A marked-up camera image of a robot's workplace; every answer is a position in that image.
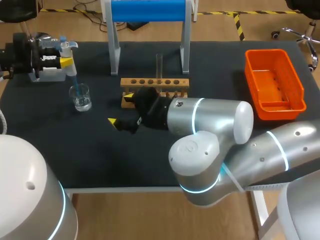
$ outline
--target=orange plastic basket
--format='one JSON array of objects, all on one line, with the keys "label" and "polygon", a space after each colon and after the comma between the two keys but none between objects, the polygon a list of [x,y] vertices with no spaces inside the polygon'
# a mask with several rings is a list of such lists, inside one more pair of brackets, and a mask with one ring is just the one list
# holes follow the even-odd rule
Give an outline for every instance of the orange plastic basket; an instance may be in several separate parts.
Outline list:
[{"label": "orange plastic basket", "polygon": [[262,120],[292,120],[306,110],[304,88],[282,49],[248,50],[245,76]]}]

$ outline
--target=black tabletop mat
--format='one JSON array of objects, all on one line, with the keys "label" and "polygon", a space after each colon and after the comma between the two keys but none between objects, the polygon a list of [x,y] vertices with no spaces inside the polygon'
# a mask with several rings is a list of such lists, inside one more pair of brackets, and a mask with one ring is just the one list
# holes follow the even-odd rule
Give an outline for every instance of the black tabletop mat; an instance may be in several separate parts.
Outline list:
[{"label": "black tabletop mat", "polygon": [[[16,75],[7,84],[0,107],[8,134],[33,144],[65,188],[177,186],[168,162],[178,139],[167,131],[140,127],[135,135],[118,132],[107,118],[135,114],[121,109],[120,78],[154,78],[156,54],[163,54],[164,78],[190,78],[189,97],[252,102],[246,82],[245,51],[287,51],[304,86],[305,113],[297,121],[320,118],[319,89],[295,42],[192,42],[190,75],[181,74],[177,42],[123,42],[118,76],[110,76],[108,44],[80,42],[74,50],[78,82],[90,88],[92,109],[79,113],[69,99],[72,82],[30,83]],[[255,118],[252,136],[286,122]],[[262,184],[287,182],[320,169],[320,161],[292,169]]]}]

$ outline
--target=floor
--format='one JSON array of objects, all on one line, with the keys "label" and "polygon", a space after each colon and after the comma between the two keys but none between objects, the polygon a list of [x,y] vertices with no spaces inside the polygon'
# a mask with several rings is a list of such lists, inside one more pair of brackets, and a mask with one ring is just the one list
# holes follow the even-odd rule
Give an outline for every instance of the floor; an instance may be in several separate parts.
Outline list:
[{"label": "floor", "polygon": [[[72,9],[75,0],[45,0],[46,9]],[[100,3],[88,5],[101,11]],[[288,11],[284,0],[199,0],[199,12],[214,11]],[[280,27],[290,27],[303,33],[309,19],[301,14],[242,14],[240,23],[246,41],[269,41],[270,33]],[[67,36],[74,41],[107,41],[81,13],[41,12],[28,22],[31,30],[47,32],[54,37]],[[0,48],[12,41],[12,33],[20,32],[17,24],[0,23]],[[181,23],[149,23],[137,31],[118,32],[121,41],[179,41]],[[320,29],[314,32],[320,39]],[[292,40],[281,34],[280,40]],[[234,19],[227,15],[199,15],[192,24],[192,41],[239,41]],[[308,56],[305,47],[302,51]],[[313,73],[320,86],[320,69]],[[0,96],[5,87],[0,84]],[[271,212],[277,204],[278,192],[266,192],[265,200]],[[233,193],[211,208],[197,208],[188,203],[182,193],[109,193],[79,194],[76,201],[79,220],[79,240],[255,240],[251,200],[247,193]]]}]

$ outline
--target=yellow black tape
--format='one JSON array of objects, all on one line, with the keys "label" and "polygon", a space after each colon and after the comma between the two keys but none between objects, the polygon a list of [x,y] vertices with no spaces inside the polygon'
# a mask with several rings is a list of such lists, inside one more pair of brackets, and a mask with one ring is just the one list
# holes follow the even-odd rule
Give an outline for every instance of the yellow black tape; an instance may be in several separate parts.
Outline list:
[{"label": "yellow black tape", "polygon": [[240,24],[240,18],[239,18],[239,14],[234,13],[233,14],[233,19],[234,19],[234,23],[236,26],[236,29],[238,31],[238,35],[240,38],[240,41],[244,41],[245,39],[245,35],[244,35],[244,31],[242,30],[241,24]]},{"label": "yellow black tape", "polygon": [[[41,9],[41,12],[50,13],[84,13],[84,14],[101,14],[101,11],[91,10],[73,10],[73,9]],[[300,11],[203,11],[198,15],[233,15],[233,14],[300,14]]]},{"label": "yellow black tape", "polygon": [[198,15],[233,15],[233,14],[300,14],[300,11],[203,11],[198,12]]},{"label": "yellow black tape", "polygon": [[84,11],[84,10],[73,10],[73,9],[41,9],[41,12],[45,13],[84,13],[84,14],[101,14],[101,11]]}]

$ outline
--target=blue cylinder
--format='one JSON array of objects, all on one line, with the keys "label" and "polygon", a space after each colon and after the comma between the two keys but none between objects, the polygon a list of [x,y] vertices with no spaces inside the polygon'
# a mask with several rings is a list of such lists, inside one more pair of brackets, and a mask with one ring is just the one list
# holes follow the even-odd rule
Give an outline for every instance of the blue cylinder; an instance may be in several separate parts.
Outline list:
[{"label": "blue cylinder", "polygon": [[112,0],[113,22],[184,22],[186,0]]}]

